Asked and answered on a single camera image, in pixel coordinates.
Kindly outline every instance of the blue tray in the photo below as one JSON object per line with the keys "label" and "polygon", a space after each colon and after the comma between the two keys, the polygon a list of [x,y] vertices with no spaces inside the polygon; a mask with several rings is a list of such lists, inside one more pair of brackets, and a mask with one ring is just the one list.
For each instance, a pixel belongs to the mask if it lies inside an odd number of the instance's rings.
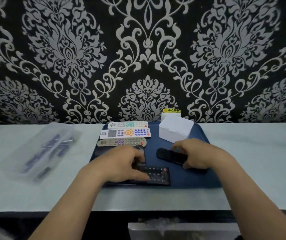
{"label": "blue tray", "polygon": [[[192,189],[192,188],[220,188],[222,187],[216,174],[213,170],[209,169],[206,174],[198,174],[190,170],[183,169],[180,165],[169,163],[158,159],[156,157],[156,150],[158,148],[171,149],[173,143],[159,138],[159,124],[160,122],[149,122],[148,127],[151,130],[152,137],[146,138],[147,145],[145,146],[145,162],[146,165],[168,167],[169,174],[171,178],[171,186],[166,188],[180,188],[180,189]],[[205,136],[202,128],[198,124],[194,124],[190,133],[189,138],[198,138],[202,141],[209,143],[209,140]],[[90,161],[95,158],[94,152]],[[135,187],[151,187],[147,185],[139,185]]]}

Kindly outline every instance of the black and white wallpaper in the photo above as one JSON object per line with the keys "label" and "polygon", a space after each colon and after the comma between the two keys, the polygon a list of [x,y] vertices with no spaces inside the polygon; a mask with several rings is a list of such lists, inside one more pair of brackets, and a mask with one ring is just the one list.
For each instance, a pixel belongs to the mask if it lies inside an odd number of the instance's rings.
{"label": "black and white wallpaper", "polygon": [[0,124],[286,122],[286,0],[0,0]]}

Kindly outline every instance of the table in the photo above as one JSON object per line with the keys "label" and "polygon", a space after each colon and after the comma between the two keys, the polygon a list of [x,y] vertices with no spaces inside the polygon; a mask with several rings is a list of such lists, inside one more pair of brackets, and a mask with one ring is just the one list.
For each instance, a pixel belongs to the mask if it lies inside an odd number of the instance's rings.
{"label": "table", "polygon": [[[286,123],[200,124],[210,143],[231,153],[269,198],[286,209]],[[45,125],[0,125],[0,163]],[[88,163],[103,125],[75,125],[78,142],[40,185],[0,170],[0,212],[48,212]],[[230,210],[222,189],[104,188],[93,211]]]}

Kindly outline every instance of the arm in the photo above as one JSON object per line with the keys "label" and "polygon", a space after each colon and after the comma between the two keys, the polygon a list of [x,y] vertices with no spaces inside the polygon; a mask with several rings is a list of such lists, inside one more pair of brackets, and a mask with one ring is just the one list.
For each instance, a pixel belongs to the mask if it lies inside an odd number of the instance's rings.
{"label": "arm", "polygon": [[286,216],[233,156],[198,139],[177,141],[176,147],[188,155],[185,169],[212,168],[217,174],[245,240],[286,239]]}
{"label": "arm", "polygon": [[134,158],[145,161],[139,150],[118,146],[83,167],[29,240],[81,239],[97,194],[105,182],[149,180],[147,174],[132,169]]}

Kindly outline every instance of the hand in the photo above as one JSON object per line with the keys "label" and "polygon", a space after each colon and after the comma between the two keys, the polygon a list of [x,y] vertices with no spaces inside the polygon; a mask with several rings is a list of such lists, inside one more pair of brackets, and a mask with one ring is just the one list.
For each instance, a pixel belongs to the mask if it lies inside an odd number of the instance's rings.
{"label": "hand", "polygon": [[149,181],[148,174],[132,168],[134,158],[142,163],[145,162],[140,150],[130,145],[120,145],[95,158],[85,167],[94,168],[95,171],[100,172],[103,183],[122,182],[128,179]]}
{"label": "hand", "polygon": [[179,148],[181,153],[186,154],[187,161],[183,164],[184,169],[199,168],[207,169],[213,167],[215,160],[227,152],[223,149],[201,141],[196,138],[176,141],[172,150]]}

